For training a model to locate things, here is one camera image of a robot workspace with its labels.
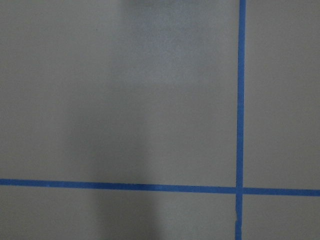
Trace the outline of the vertical blue tape strip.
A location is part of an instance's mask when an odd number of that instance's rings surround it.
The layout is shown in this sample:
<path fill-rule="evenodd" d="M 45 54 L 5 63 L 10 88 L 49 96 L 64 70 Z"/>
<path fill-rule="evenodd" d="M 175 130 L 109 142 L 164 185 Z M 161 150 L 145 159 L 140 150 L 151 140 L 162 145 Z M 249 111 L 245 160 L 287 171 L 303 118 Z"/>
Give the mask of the vertical blue tape strip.
<path fill-rule="evenodd" d="M 245 107 L 245 38 L 246 0 L 239 1 L 237 53 L 237 132 L 235 182 L 235 239 L 242 239 L 244 180 L 244 107 Z"/>

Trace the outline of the horizontal blue tape strip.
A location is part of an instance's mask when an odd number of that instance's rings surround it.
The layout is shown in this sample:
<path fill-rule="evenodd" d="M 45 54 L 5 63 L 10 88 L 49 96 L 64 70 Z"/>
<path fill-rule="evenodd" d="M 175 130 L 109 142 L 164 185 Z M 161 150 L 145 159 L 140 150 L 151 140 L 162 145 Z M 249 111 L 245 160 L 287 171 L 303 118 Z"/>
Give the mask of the horizontal blue tape strip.
<path fill-rule="evenodd" d="M 124 191 L 152 191 L 152 192 L 179 192 L 179 193 L 210 193 L 210 194 L 245 194 L 268 196 L 306 196 L 319 197 L 318 189 L 288 189 L 288 188 L 254 188 L 225 186 L 193 186 L 193 185 L 163 185 L 163 184 L 130 184 L 107 182 L 82 182 L 82 181 L 55 181 L 55 180 L 30 180 L 6 179 L 0 180 L 2 186 L 20 187 L 47 187 L 71 189 L 97 189 L 97 190 L 124 190 Z"/>

